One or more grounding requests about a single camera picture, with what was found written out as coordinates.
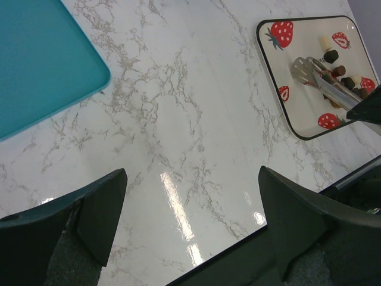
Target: blue tray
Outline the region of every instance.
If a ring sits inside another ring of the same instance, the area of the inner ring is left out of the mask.
[[[106,87],[110,71],[60,0],[0,2],[0,140]]]

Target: marble surface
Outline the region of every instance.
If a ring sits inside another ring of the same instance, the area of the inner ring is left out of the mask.
[[[319,191],[381,153],[362,123],[293,136],[252,37],[265,18],[351,16],[344,0],[63,2],[113,79],[0,142],[0,216],[125,168],[99,285],[166,285],[264,226],[261,165]]]

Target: gray wall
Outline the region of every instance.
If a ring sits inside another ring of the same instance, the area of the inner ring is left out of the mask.
[[[374,68],[381,76],[381,0],[348,0]]]

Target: tongs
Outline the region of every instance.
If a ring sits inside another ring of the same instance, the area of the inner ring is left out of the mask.
[[[362,99],[344,87],[330,73],[330,71],[313,57],[297,58],[290,67],[291,75],[303,85],[319,89],[333,102],[339,104],[346,111],[354,108]],[[370,129],[381,135],[381,126],[363,122]]]

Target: strawberry tray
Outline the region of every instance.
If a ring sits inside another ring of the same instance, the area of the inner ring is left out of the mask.
[[[319,37],[325,38],[329,51],[338,52],[332,64],[323,57],[326,50]],[[346,16],[264,20],[257,27],[257,40],[287,124],[300,139],[311,140],[352,121],[319,90],[291,76],[289,69],[296,58],[314,57],[332,71],[344,66],[346,72],[338,80],[356,78],[355,87],[367,92],[379,84],[358,29]]]

